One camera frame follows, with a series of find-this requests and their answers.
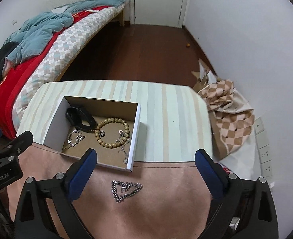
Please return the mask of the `white cardboard jewelry box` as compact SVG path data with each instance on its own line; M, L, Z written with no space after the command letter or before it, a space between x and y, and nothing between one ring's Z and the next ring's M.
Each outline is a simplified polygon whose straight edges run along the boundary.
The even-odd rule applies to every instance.
M69 123L65 113L73 105L84 106L93 116L97 122L94 132L81 131ZM80 159L91 148L100 166L132 171L140 114L138 103L64 96L37 143L74 159Z

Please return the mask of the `red blanket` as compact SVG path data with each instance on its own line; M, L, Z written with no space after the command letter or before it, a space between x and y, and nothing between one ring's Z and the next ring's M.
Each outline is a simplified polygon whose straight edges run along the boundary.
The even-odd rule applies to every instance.
M40 55L19 65L6 60L10 69L0 82L0 129L5 137L14 139L23 111L37 89L54 81L68 63L68 56L78 50L85 39L114 16L115 7L103 5L73 14L73 24L54 33Z

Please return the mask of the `white power strip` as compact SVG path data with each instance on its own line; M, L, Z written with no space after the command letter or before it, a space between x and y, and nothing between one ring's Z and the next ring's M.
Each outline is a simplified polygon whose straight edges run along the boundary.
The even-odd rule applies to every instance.
M267 180L270 187L273 187L272 153L266 128L261 117L254 122L256 152L259 158L260 173Z

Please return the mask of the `black wristband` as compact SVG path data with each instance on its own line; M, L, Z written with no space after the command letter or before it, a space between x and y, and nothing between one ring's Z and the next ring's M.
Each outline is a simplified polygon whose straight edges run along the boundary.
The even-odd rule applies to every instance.
M81 105L67 108L65 116L72 126L87 133L94 132L97 126L93 116Z

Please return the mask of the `checkered beige cloth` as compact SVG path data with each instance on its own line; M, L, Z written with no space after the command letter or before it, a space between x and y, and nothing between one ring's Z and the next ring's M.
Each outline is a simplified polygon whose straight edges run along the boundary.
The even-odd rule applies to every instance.
M197 94L207 105L217 158L226 158L241 148L251 135L254 109L229 79L207 84Z

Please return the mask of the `striped glossy table mat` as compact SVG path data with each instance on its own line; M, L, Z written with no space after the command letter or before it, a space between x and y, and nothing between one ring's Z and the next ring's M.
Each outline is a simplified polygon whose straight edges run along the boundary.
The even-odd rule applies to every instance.
M29 130L43 141L51 116L64 96L109 99L141 105L136 161L188 162L198 149L212 155L209 114L190 87L123 80L65 81L42 85L24 111L18 134Z

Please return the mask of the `blue quilt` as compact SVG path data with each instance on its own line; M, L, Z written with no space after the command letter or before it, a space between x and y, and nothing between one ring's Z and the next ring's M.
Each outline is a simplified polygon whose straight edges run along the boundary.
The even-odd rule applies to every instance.
M16 42L18 45L6 57L14 65L19 65L27 59L40 55L54 33L70 27L74 22L73 14L100 5L117 7L125 0L87 0L68 4L64 12L43 12L26 20L17 31L13 32L6 40Z

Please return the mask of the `torn cardboard pieces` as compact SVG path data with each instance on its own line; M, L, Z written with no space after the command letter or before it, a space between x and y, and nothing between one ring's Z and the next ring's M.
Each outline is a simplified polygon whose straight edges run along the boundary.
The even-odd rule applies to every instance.
M207 64L202 60L198 60L200 70L198 72L191 71L191 74L197 79L196 84L193 86L193 90L198 93L209 84L217 83L221 80L216 74L214 74Z

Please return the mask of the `bed with checkered mattress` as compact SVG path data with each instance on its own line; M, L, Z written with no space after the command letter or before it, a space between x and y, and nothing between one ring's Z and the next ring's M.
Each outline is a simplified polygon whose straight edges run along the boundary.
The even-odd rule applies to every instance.
M37 90L57 81L128 0L0 0L0 129L13 139Z

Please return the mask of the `white door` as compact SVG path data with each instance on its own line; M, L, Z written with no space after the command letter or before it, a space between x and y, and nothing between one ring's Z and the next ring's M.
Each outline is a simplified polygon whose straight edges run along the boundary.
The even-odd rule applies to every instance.
M181 28L188 0L131 0L130 23Z

